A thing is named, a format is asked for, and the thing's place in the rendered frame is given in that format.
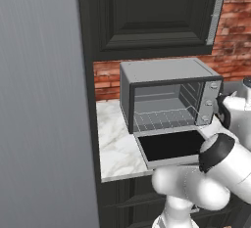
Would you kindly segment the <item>grey toaster oven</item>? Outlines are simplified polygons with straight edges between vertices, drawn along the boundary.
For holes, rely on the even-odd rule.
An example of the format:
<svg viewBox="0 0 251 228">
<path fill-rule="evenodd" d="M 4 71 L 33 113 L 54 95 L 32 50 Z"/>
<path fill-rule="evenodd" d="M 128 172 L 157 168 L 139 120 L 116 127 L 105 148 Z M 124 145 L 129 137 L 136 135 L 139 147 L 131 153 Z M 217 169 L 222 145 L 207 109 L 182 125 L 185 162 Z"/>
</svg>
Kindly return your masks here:
<svg viewBox="0 0 251 228">
<path fill-rule="evenodd" d="M 211 89 L 211 83 L 218 89 Z M 120 64 L 120 106 L 127 130 L 131 134 L 181 131 L 209 125 L 214 114 L 214 101 L 219 96 L 223 77 L 197 58 L 122 62 Z M 212 100 L 213 106 L 206 106 Z M 149 113 L 193 107 L 198 116 L 194 125 L 133 131 L 134 113 Z M 202 116 L 210 120 L 204 122 Z"/>
</svg>

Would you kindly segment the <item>toaster oven door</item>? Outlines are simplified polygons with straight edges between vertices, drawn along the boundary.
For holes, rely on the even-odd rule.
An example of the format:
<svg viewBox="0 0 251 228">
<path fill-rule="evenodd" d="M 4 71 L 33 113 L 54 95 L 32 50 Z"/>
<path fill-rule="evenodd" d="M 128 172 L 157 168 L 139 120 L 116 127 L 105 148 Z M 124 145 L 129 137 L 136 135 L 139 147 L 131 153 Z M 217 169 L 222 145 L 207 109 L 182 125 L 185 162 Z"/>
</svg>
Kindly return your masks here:
<svg viewBox="0 0 251 228">
<path fill-rule="evenodd" d="M 206 137 L 199 130 L 135 137 L 148 169 L 168 165 L 198 163 L 201 145 Z"/>
</svg>

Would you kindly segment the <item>grey fridge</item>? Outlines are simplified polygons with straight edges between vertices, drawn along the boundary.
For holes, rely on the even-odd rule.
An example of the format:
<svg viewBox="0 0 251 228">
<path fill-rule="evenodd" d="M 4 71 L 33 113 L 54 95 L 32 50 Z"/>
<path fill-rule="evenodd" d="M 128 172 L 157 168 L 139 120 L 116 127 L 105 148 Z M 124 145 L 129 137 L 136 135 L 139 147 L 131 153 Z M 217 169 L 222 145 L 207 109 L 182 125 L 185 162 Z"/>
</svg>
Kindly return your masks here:
<svg viewBox="0 0 251 228">
<path fill-rule="evenodd" d="M 0 0 L 0 228 L 99 228 L 76 0 Z"/>
</svg>

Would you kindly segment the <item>dark upper cupboard door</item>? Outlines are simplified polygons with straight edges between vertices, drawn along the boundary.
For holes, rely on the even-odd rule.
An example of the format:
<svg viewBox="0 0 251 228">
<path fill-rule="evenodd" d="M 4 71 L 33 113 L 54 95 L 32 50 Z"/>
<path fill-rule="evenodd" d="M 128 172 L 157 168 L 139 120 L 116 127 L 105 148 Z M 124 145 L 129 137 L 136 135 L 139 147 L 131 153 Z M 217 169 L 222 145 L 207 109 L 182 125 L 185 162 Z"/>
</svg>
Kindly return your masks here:
<svg viewBox="0 0 251 228">
<path fill-rule="evenodd" d="M 92 62 L 209 55 L 216 0 L 78 0 Z"/>
</svg>

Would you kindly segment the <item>dark lower cupboard front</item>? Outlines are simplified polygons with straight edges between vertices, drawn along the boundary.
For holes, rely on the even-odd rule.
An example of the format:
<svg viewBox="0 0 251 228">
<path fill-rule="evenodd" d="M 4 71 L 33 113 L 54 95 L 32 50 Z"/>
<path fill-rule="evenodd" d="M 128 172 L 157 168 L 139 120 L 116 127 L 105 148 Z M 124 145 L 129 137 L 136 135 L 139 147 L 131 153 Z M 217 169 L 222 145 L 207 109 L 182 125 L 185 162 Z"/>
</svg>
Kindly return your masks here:
<svg viewBox="0 0 251 228">
<path fill-rule="evenodd" d="M 164 209 L 166 197 L 157 194 L 151 176 L 103 178 L 101 182 L 101 228 L 151 228 Z M 192 219 L 200 228 L 251 228 L 251 205 L 231 195 L 218 211 L 195 207 Z"/>
</svg>

